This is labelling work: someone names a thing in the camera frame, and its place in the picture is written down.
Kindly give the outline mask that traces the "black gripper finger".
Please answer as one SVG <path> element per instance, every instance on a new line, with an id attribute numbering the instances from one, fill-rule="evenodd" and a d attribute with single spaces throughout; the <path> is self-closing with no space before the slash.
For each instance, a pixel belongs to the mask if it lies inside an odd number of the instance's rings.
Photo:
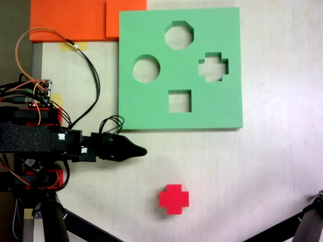
<path id="1" fill-rule="evenodd" d="M 123 152 L 147 152 L 145 148 L 134 144 L 125 136 L 118 135 L 117 140 L 117 147 Z"/>
<path id="2" fill-rule="evenodd" d="M 147 151 L 121 153 L 117 155 L 117 162 L 123 162 L 127 159 L 134 158 L 134 157 L 145 156 L 146 154 L 147 154 Z"/>

